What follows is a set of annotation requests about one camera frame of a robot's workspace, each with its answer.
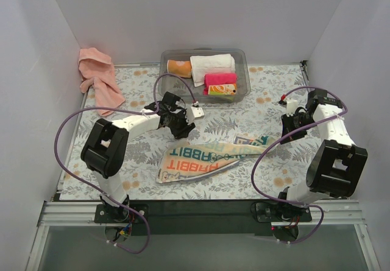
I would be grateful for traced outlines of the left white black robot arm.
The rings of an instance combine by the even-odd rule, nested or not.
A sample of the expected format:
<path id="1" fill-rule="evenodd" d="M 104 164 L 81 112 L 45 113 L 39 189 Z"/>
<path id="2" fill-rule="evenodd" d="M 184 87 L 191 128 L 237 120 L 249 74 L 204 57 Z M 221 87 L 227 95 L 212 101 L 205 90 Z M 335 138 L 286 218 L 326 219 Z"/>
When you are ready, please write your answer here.
<path id="1" fill-rule="evenodd" d="M 124 222 L 130 214 L 129 196 L 118 174 L 128 141 L 162 127 L 169 128 L 175 139 L 186 138 L 195 128 L 195 120 L 204 116 L 198 102 L 185 108 L 179 105 L 180 101 L 179 96 L 167 92 L 162 100 L 145 106 L 135 115 L 95 122 L 80 157 L 102 189 L 100 198 L 104 213 L 111 220 Z"/>

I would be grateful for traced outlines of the rabbit print towel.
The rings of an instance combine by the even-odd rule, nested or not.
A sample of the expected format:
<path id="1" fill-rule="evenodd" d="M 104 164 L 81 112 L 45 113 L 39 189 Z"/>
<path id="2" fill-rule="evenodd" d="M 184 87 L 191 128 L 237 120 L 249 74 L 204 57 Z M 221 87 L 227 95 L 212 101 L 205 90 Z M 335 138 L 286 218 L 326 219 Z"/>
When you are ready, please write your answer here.
<path id="1" fill-rule="evenodd" d="M 260 156 L 275 139 L 260 136 L 233 143 L 190 144 L 180 142 L 161 159 L 156 182 L 195 181 L 210 177 L 239 163 L 246 157 Z"/>

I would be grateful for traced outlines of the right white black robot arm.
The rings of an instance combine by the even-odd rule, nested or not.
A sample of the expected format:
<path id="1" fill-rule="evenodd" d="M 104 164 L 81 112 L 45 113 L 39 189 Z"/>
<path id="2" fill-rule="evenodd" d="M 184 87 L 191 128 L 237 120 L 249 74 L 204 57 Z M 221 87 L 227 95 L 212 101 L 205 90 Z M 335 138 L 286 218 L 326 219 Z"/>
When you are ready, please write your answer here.
<path id="1" fill-rule="evenodd" d="M 287 96 L 282 96 L 279 103 L 286 107 L 281 116 L 283 143 L 305 137 L 308 125 L 317 127 L 321 137 L 305 180 L 278 195 L 283 201 L 276 204 L 276 215 L 287 221 L 318 200 L 350 197 L 356 190 L 368 152 L 349 136 L 342 117 L 346 108 L 328 91 L 319 88 L 310 91 L 303 107 Z"/>

